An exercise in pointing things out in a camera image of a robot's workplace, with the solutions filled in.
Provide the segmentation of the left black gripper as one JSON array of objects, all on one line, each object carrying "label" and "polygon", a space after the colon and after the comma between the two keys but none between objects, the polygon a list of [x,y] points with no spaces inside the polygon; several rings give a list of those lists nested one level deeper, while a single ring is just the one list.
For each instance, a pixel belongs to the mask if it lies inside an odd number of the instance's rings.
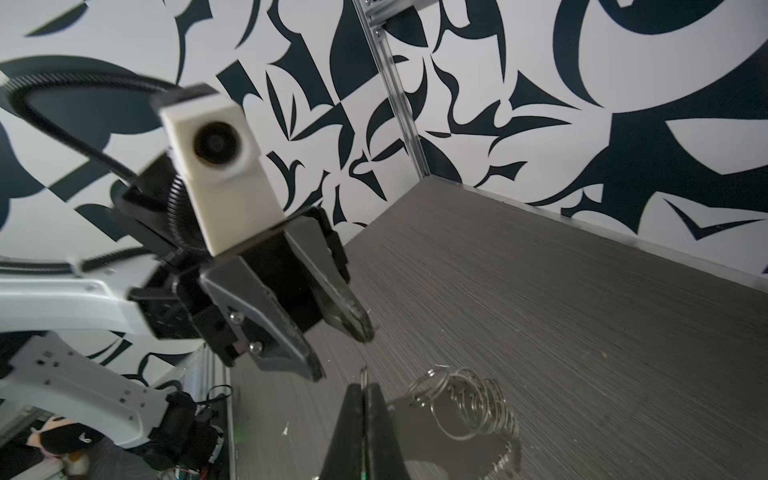
[{"label": "left black gripper", "polygon": [[226,366],[248,356],[263,371],[317,382],[324,370],[305,338],[313,326],[374,339],[347,264],[326,212],[311,206],[216,258],[171,253],[127,298],[162,339],[199,339]]}]

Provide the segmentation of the silver keyring with red tag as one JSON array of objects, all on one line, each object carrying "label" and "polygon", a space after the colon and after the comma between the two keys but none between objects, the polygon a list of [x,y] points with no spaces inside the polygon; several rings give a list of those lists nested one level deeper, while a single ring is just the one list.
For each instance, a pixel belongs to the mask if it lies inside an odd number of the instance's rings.
[{"label": "silver keyring with red tag", "polygon": [[434,465],[449,479],[519,476],[519,422],[498,381],[436,365],[390,407],[405,461]]}]

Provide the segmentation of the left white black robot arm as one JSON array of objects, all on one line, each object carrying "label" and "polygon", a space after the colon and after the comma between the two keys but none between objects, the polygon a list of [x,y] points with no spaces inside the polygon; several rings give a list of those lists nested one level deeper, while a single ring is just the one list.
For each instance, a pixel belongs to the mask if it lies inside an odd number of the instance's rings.
[{"label": "left white black robot arm", "polygon": [[105,436],[155,470],[212,474],[226,444],[222,397],[196,401],[176,380],[148,386],[122,376],[66,344],[64,330],[201,340],[226,366],[248,356],[311,381],[324,375],[305,336],[316,323],[373,339],[323,210],[307,208],[212,256],[191,245],[191,206],[167,156],[113,198],[113,217],[138,247],[79,265],[1,265],[1,396],[67,420],[64,439],[47,435],[48,452]]}]

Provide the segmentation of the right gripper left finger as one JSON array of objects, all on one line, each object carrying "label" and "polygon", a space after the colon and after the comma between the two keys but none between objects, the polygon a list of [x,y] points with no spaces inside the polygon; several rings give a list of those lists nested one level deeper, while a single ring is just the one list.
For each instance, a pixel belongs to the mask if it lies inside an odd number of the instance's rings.
[{"label": "right gripper left finger", "polygon": [[360,480],[363,467],[364,407],[360,384],[350,384],[319,475],[320,480]]}]

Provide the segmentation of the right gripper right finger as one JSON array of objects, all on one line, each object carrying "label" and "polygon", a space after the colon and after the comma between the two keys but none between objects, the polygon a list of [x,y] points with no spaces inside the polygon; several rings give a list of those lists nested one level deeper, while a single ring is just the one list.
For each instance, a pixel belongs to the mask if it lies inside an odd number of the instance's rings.
[{"label": "right gripper right finger", "polygon": [[368,480],[410,480],[387,403],[377,383],[363,390],[363,465]]}]

